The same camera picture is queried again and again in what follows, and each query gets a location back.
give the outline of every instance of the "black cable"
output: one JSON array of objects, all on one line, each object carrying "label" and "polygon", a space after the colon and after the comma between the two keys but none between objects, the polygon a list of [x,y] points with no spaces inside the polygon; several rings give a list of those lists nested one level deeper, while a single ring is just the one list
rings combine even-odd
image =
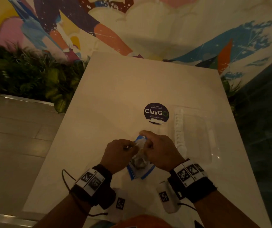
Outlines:
[{"label": "black cable", "polygon": [[187,206],[187,207],[190,207],[191,209],[197,211],[194,207],[191,207],[189,206],[188,204],[184,204],[184,203],[177,203],[177,205],[184,205],[184,206]]},{"label": "black cable", "polygon": [[[65,181],[65,178],[64,178],[64,172],[67,173],[73,180],[76,180],[74,179],[65,169],[62,170],[62,179],[63,179],[63,182],[67,188],[67,190],[70,192],[70,188],[69,186],[67,185],[66,181]],[[79,207],[79,209],[85,214],[85,215],[88,215],[90,217],[96,217],[96,216],[99,216],[99,215],[108,215],[108,213],[100,213],[100,214],[89,214],[87,213],[83,207],[78,203],[77,199],[75,198],[75,196],[72,194],[73,196],[73,200],[75,201],[75,203],[77,204],[77,206]]]}]

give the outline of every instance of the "transparent plastic box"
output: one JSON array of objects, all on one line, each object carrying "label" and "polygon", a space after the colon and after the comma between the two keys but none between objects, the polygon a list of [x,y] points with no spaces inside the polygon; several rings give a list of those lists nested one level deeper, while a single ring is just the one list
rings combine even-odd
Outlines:
[{"label": "transparent plastic box", "polygon": [[[183,121],[183,142],[187,148],[186,152],[178,147],[182,145],[181,129],[177,129],[178,118],[182,118]],[[218,163],[221,159],[213,120],[206,111],[175,106],[174,142],[178,150],[182,151],[184,158],[190,158],[197,163],[208,165],[212,162]]]}]

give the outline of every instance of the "colorful wall mural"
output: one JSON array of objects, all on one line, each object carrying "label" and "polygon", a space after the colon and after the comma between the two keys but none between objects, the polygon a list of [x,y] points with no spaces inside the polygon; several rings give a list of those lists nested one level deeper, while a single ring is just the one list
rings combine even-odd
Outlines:
[{"label": "colorful wall mural", "polygon": [[0,0],[0,45],[195,65],[245,84],[272,63],[272,0]]}]

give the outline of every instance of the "black wristband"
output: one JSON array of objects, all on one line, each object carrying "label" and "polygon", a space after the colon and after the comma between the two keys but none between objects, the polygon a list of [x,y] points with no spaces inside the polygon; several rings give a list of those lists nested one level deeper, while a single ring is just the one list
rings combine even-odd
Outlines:
[{"label": "black wristband", "polygon": [[77,180],[70,193],[91,206],[99,204],[103,209],[107,209],[116,198],[114,190],[110,187],[111,179],[111,172],[101,164],[96,165]]},{"label": "black wristband", "polygon": [[171,170],[170,174],[168,182],[179,199],[187,198],[195,203],[217,190],[200,165],[193,164],[190,159]]}]

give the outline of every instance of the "round sticker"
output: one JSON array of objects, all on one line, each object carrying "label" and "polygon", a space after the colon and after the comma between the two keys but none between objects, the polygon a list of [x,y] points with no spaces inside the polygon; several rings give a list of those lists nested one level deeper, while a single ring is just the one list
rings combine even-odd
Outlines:
[{"label": "round sticker", "polygon": [[144,109],[144,116],[150,123],[161,125],[169,119],[169,111],[160,103],[150,103]]}]

